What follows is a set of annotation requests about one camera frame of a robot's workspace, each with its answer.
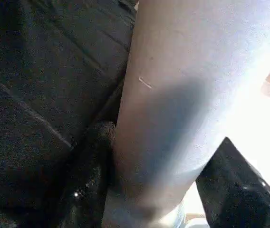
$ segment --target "metal pole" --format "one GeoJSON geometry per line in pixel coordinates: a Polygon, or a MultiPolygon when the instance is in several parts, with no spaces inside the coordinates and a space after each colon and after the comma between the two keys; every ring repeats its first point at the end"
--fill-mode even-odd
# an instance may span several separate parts
{"type": "Polygon", "coordinates": [[[141,1],[114,147],[120,185],[104,227],[178,226],[234,103],[269,72],[270,0],[141,1]]]}

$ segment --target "dark upholstery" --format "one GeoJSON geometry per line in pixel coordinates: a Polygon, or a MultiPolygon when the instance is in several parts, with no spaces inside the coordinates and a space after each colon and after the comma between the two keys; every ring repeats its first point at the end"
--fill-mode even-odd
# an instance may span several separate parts
{"type": "Polygon", "coordinates": [[[125,1],[0,1],[0,208],[42,205],[117,94],[134,21],[125,1]]]}

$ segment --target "scratch mark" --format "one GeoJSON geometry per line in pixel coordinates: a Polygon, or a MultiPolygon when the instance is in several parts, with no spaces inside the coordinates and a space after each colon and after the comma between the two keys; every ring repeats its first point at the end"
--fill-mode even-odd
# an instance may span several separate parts
{"type": "Polygon", "coordinates": [[[179,31],[179,30],[172,30],[172,32],[181,35],[183,38],[185,37],[184,32],[182,32],[182,31],[179,31]]]}
{"type": "Polygon", "coordinates": [[[139,80],[142,84],[144,84],[146,87],[148,87],[148,88],[150,88],[150,89],[153,88],[149,83],[145,82],[144,79],[143,79],[142,77],[139,77],[138,80],[139,80]]]}
{"type": "Polygon", "coordinates": [[[203,147],[203,146],[201,146],[201,145],[199,145],[199,144],[196,144],[195,146],[197,146],[197,147],[199,147],[199,148],[201,148],[201,149],[205,149],[205,147],[203,147]]]}
{"type": "Polygon", "coordinates": [[[51,133],[53,133],[56,137],[58,137],[62,142],[64,142],[69,148],[72,148],[72,144],[68,142],[57,130],[55,130],[51,124],[45,120],[40,114],[38,114],[35,110],[29,107],[21,98],[14,95],[3,83],[0,82],[0,88],[3,89],[20,107],[42,123],[51,133]]]}

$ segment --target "black plastic part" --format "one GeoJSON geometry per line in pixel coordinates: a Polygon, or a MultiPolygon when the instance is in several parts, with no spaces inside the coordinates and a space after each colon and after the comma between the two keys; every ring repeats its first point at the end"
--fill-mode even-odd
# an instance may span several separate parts
{"type": "Polygon", "coordinates": [[[44,227],[101,226],[112,162],[115,126],[96,124],[73,158],[62,167],[44,201],[44,227]]]}
{"type": "Polygon", "coordinates": [[[270,186],[228,138],[196,185],[211,228],[270,228],[270,186]]]}

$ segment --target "black fabric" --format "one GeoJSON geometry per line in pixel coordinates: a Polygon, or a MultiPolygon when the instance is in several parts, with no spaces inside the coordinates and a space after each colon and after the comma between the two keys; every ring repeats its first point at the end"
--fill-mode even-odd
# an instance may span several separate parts
{"type": "Polygon", "coordinates": [[[113,164],[114,135],[112,122],[90,127],[56,173],[43,198],[43,208],[2,208],[0,227],[100,227],[113,164]]]}
{"type": "Polygon", "coordinates": [[[134,21],[117,0],[0,1],[0,209],[41,207],[123,80],[134,21]]]}

